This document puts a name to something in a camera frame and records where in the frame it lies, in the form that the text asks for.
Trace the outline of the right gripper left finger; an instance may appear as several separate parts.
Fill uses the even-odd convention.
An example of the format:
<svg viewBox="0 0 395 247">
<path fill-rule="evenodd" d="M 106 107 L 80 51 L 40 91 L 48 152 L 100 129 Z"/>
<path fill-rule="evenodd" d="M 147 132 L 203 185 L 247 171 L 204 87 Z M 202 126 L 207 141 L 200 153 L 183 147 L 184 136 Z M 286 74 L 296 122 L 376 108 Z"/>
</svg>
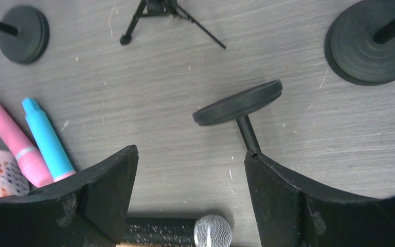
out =
<svg viewBox="0 0 395 247">
<path fill-rule="evenodd" d="M 122 243 L 138 160 L 130 145 L 25 196 L 1 197 L 0 246 Z"/>
</svg>

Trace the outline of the black round base clip stand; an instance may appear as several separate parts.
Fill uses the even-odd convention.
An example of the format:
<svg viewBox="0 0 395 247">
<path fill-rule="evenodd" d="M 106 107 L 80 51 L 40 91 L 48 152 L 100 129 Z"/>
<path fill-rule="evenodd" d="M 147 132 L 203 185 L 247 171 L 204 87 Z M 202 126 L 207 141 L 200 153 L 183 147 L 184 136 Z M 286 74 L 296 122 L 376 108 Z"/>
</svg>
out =
<svg viewBox="0 0 395 247">
<path fill-rule="evenodd" d="M 31 5 L 9 9 L 0 21 L 0 50 L 11 62 L 27 65 L 45 52 L 50 28 L 42 11 Z"/>
</svg>

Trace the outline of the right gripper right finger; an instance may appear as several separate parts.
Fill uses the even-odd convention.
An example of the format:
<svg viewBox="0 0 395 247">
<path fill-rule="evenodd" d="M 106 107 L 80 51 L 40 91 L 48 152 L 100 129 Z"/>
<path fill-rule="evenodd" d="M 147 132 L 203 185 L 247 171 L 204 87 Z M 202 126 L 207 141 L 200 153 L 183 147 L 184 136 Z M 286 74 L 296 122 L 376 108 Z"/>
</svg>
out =
<svg viewBox="0 0 395 247">
<path fill-rule="evenodd" d="M 395 246 L 395 196 L 327 186 L 258 150 L 244 164 L 262 246 Z"/>
</svg>

